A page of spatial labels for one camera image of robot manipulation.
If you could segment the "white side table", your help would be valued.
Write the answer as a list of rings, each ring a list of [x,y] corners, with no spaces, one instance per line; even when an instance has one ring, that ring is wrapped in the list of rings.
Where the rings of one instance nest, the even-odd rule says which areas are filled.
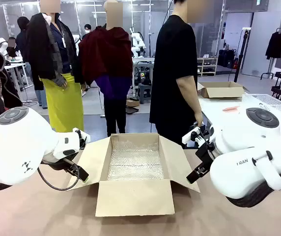
[[[281,112],[250,107],[238,99],[201,98],[202,112],[214,128],[215,146],[219,153],[228,153],[250,147],[269,147],[281,144]],[[223,109],[239,106],[238,111],[223,112]],[[279,124],[267,127],[259,124],[254,116],[247,115],[247,109],[257,108],[265,114],[274,115]]]

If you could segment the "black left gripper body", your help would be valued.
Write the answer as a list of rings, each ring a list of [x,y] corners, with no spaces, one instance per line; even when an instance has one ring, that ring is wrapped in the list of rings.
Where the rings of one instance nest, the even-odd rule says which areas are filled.
[[[56,171],[64,170],[65,172],[68,173],[79,172],[79,168],[77,167],[77,165],[72,160],[69,160],[67,158],[60,159],[55,163],[42,160],[41,164],[48,165]]]

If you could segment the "black tripod stand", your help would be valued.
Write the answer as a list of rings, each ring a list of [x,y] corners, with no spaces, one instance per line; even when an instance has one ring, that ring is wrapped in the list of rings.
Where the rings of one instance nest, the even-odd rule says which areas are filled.
[[[238,80],[238,76],[239,76],[239,72],[240,72],[240,69],[241,69],[242,60],[243,60],[243,57],[244,57],[244,51],[245,51],[246,43],[248,41],[248,37],[249,37],[250,31],[251,31],[251,27],[242,28],[242,31],[244,31],[244,36],[243,36],[241,52],[239,54],[238,65],[237,65],[237,69],[236,69],[235,76],[234,76],[234,82],[235,83]]]

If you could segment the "black suitcases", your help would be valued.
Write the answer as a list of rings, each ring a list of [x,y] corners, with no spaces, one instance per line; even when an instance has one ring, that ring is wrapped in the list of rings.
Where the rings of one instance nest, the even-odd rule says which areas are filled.
[[[235,55],[236,55],[236,49],[219,50],[217,65],[226,68],[233,68]]]

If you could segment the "black metal chair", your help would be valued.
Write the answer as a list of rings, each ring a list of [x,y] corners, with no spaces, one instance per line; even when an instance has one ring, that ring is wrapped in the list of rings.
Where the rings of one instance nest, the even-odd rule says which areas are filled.
[[[260,79],[262,80],[264,77],[268,77],[271,80],[276,79],[276,83],[271,87],[272,96],[281,101],[281,72],[276,73],[263,73],[261,74]]]

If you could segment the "figure in dark red cape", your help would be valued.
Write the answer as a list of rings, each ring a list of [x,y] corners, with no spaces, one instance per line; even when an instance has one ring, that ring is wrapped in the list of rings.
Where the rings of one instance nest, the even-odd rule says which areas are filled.
[[[111,136],[125,133],[133,62],[130,36],[122,27],[122,3],[106,0],[104,9],[106,23],[84,37],[79,44],[79,58],[85,82],[96,82],[103,94],[107,136]]]

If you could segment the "brown cardboard box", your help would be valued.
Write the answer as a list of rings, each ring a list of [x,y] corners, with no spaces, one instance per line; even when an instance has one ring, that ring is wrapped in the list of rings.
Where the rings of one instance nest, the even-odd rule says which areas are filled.
[[[114,141],[131,141],[137,145],[158,142],[164,171],[163,179],[112,181],[107,180]],[[78,165],[88,174],[86,182],[71,179],[72,189],[98,184],[95,215],[97,217],[144,216],[174,214],[171,183],[176,182],[198,192],[197,183],[186,177],[192,172],[182,146],[157,133],[114,134],[88,143],[80,155]]]

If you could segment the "person's right forearm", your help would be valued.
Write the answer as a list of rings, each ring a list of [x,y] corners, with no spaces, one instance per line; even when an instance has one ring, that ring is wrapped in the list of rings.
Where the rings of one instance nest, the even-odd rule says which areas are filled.
[[[176,79],[180,92],[195,113],[202,112],[197,95],[197,86],[193,76],[186,76]]]

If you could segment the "figure in yellow skirt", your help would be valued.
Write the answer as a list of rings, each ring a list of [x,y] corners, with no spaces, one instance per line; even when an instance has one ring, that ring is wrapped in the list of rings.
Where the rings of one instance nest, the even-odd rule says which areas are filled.
[[[26,32],[26,54],[43,83],[51,127],[57,132],[84,129],[82,91],[86,88],[71,30],[59,18],[60,0],[40,0]]]

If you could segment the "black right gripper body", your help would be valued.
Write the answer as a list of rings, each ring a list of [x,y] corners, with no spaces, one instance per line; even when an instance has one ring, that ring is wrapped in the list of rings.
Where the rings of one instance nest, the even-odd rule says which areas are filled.
[[[196,156],[203,162],[203,163],[212,163],[214,157],[212,151],[215,150],[214,143],[204,143],[201,147],[198,148],[196,151]]]

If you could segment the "white plastic basket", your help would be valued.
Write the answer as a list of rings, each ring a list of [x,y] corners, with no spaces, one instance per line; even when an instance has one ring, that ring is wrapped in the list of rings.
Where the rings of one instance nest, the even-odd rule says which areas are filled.
[[[242,102],[250,107],[281,112],[281,101],[268,94],[243,94]]]

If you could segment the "small open cardboard box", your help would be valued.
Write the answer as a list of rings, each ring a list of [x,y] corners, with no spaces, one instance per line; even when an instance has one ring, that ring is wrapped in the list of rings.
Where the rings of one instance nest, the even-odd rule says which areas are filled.
[[[247,88],[235,82],[202,82],[197,90],[203,98],[239,98],[248,91]]]

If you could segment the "person in black t-shirt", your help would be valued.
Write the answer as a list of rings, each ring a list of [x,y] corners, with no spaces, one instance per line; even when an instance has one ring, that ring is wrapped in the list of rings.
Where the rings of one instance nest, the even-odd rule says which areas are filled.
[[[159,135],[184,147],[182,137],[197,122],[176,79],[193,76],[197,86],[197,45],[190,23],[200,18],[206,2],[173,1],[173,12],[157,36],[149,121]]]

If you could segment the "white shoe shelf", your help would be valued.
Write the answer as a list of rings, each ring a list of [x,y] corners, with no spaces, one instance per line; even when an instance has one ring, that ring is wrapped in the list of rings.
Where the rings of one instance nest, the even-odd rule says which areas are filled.
[[[217,71],[218,58],[211,56],[208,58],[197,59],[197,75],[198,76],[215,76]]]

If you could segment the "grey plastic stool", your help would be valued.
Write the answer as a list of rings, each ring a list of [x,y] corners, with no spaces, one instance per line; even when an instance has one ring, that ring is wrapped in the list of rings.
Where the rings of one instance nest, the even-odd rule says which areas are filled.
[[[151,99],[151,89],[152,85],[138,84],[137,99],[140,104],[144,104],[145,101],[149,101]]]

